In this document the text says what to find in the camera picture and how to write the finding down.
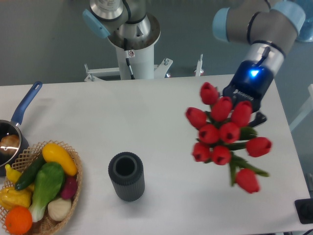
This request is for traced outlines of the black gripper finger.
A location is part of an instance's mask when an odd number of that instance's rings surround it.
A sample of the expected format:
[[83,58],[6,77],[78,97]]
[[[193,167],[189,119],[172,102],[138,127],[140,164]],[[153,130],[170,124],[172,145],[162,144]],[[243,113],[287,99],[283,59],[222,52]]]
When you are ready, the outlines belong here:
[[255,128],[255,127],[259,126],[259,125],[262,125],[266,121],[267,121],[267,117],[262,112],[257,111],[255,113],[254,120],[249,122],[248,126],[252,127],[252,128]]

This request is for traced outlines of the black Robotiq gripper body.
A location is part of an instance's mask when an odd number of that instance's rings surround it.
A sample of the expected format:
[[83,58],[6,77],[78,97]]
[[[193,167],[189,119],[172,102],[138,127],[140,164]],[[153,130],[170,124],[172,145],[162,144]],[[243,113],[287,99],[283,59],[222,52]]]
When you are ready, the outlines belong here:
[[234,106],[249,101],[252,111],[257,112],[272,80],[270,69],[246,60],[239,65],[230,83],[223,89],[223,96],[230,97]]

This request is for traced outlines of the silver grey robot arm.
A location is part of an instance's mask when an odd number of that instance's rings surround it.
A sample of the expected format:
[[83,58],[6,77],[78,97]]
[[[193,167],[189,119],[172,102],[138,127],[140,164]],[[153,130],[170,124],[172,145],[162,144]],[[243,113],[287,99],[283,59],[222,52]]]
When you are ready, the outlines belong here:
[[[267,119],[261,101],[278,73],[305,21],[304,10],[292,1],[246,0],[237,8],[220,9],[212,23],[213,35],[226,42],[246,43],[250,49],[223,95],[234,105],[250,101],[255,119],[251,127]],[[146,10],[144,0],[92,0],[83,19],[116,49],[120,77],[164,78],[172,60],[154,64],[154,45],[160,37],[158,20]]]

